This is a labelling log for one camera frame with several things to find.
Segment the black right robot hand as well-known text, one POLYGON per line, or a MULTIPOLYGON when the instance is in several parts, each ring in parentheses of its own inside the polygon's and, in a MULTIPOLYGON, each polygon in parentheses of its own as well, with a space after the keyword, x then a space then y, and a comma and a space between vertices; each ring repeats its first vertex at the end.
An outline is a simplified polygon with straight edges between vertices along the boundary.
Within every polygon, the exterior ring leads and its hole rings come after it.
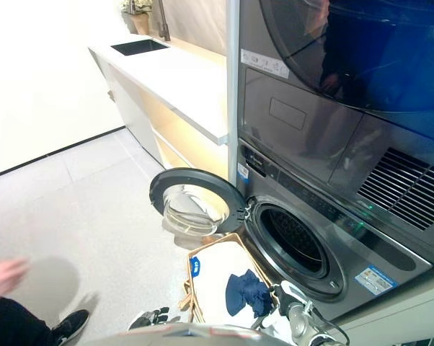
POLYGON ((274 293, 281 306, 288 306, 293 302, 306 305, 308 302, 306 295, 296 285, 287 280, 271 285, 269 290, 274 293))

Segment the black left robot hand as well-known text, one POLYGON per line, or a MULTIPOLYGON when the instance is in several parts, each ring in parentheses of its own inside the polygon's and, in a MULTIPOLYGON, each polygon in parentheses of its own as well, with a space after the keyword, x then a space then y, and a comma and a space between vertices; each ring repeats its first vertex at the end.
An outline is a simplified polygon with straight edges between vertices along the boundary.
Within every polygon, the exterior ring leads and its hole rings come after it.
POLYGON ((163 306, 151 311, 140 311, 129 324, 128 330, 141 327, 149 327, 157 324, 168 324, 179 322, 180 316, 172 316, 169 312, 170 307, 163 306))

